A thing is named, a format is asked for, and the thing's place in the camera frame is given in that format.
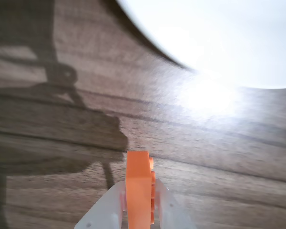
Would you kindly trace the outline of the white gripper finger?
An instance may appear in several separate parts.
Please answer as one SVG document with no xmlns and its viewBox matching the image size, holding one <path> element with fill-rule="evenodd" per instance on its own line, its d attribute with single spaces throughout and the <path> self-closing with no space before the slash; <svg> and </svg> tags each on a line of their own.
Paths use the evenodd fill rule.
<svg viewBox="0 0 286 229">
<path fill-rule="evenodd" d="M 127 210 L 125 182 L 113 185 L 75 225 L 75 229 L 120 229 Z"/>
<path fill-rule="evenodd" d="M 193 222 L 189 214 L 160 179 L 156 179 L 155 189 L 155 205 L 159 211 L 160 228 L 192 229 Z"/>
</svg>

